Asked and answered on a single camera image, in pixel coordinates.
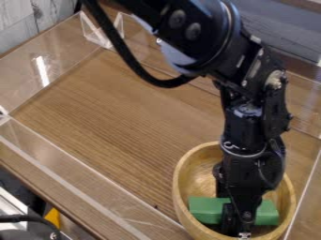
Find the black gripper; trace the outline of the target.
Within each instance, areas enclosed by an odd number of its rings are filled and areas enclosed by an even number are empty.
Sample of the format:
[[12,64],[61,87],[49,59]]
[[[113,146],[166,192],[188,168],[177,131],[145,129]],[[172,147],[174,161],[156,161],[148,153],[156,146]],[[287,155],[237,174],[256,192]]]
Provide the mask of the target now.
[[287,147],[281,140],[271,140],[252,153],[222,142],[221,150],[222,160],[213,167],[216,196],[230,202],[222,207],[220,229],[226,236],[251,238],[263,197],[284,178]]

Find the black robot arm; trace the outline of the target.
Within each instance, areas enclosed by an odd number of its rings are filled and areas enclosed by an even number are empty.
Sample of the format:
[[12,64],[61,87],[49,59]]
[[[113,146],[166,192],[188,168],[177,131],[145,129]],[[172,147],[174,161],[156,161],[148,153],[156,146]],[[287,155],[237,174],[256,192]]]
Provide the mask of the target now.
[[283,134],[292,114],[288,77],[265,43],[247,30],[230,0],[117,0],[162,40],[162,51],[188,82],[214,78],[221,92],[224,158],[213,167],[221,231],[251,238],[264,195],[285,174]]

